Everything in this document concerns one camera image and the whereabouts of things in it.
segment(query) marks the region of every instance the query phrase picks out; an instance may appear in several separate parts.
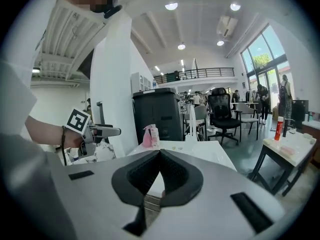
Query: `railing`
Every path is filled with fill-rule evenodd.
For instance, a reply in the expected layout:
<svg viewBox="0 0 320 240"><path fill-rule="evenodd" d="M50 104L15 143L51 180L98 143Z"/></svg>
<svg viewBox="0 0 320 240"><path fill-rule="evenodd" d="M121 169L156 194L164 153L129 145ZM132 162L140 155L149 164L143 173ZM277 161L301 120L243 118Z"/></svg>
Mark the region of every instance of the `railing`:
<svg viewBox="0 0 320 240"><path fill-rule="evenodd" d="M155 76L156 83L165 84L169 82L198 79L198 78L212 78L212 77L234 77L235 72L233 67L214 67L202 68L186 71L175 71L165 75Z"/></svg>

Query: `red bottle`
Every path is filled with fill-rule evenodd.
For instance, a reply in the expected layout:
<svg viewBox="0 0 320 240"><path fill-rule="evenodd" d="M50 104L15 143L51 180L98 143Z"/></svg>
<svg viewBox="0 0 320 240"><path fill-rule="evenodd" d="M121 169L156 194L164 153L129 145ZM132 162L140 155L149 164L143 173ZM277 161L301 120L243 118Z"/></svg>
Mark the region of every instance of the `red bottle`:
<svg viewBox="0 0 320 240"><path fill-rule="evenodd" d="M283 124L284 124L284 118L282 116L279 116L278 117L278 124L276 126L275 136L274 136L274 139L276 141L278 141L280 139Z"/></svg>

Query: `black trash bin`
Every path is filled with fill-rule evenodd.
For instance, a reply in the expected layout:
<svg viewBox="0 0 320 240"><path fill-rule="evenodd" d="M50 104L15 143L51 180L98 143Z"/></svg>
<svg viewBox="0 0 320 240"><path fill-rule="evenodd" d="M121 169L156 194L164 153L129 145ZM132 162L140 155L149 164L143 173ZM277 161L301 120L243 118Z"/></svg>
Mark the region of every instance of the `black trash bin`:
<svg viewBox="0 0 320 240"><path fill-rule="evenodd" d="M143 142L148 125L155 124L161 141L182 141L178 101L172 88L159 88L133 94L134 120L138 143Z"/></svg>

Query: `ceiling light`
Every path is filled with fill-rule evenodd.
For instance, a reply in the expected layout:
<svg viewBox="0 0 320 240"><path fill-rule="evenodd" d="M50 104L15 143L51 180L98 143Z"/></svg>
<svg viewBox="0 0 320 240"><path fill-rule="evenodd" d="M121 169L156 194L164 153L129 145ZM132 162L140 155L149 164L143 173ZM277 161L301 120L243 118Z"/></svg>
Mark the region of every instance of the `ceiling light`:
<svg viewBox="0 0 320 240"><path fill-rule="evenodd" d="M175 9L177 9L178 7L178 3L177 2L174 2L174 3L169 3L169 4L166 4L165 5L165 8L169 11L173 11Z"/></svg>
<svg viewBox="0 0 320 240"><path fill-rule="evenodd" d="M178 46L178 49L179 50L184 50L186 48L186 45L184 44L184 43L182 43L182 44L180 44L179 46Z"/></svg>
<svg viewBox="0 0 320 240"><path fill-rule="evenodd" d="M238 11L240 9L241 5L238 5L236 3L230 4L230 8L232 11Z"/></svg>

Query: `tree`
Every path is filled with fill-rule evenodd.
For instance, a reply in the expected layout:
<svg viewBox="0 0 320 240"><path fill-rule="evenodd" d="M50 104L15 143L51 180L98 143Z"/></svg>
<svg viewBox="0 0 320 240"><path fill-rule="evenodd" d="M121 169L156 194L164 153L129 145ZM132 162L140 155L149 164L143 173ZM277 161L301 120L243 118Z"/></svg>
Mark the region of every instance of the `tree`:
<svg viewBox="0 0 320 240"><path fill-rule="evenodd" d="M271 61L271 59L269 57L269 54L267 54L267 53L263 53L263 54L258 55L258 56L253 56L252 58L253 58L253 61L254 61L256 69Z"/></svg>

